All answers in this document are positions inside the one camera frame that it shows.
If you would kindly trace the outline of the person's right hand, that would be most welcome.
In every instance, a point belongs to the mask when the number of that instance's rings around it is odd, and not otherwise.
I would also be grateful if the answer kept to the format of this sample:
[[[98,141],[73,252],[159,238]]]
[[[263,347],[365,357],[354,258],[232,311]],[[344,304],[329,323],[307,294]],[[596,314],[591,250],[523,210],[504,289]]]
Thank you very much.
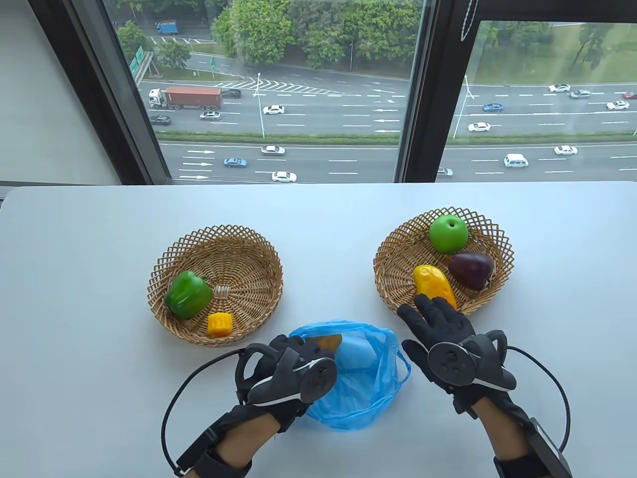
[[[475,336],[475,329],[464,314],[453,308],[443,298],[429,299],[425,294],[414,298],[415,307],[403,304],[397,314],[411,330],[416,339],[403,341],[402,347],[411,362],[416,364],[427,379],[453,395],[453,407],[457,414],[468,412],[476,419],[476,410],[469,411],[479,400],[486,398],[495,407],[507,414],[512,420],[524,426],[529,418],[519,406],[515,405],[507,392],[498,391],[480,384],[466,386],[451,385],[444,382],[428,364],[428,355],[439,343],[459,345],[469,337]]]

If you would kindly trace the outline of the person's left hand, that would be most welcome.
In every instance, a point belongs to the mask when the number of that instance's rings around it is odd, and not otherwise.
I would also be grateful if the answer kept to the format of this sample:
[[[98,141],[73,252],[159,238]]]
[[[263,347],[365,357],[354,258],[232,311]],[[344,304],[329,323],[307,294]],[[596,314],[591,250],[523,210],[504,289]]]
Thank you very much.
[[[316,342],[280,335],[268,345],[251,344],[236,365],[239,405],[220,419],[220,431],[269,414],[284,433],[333,389],[337,375],[334,353]]]

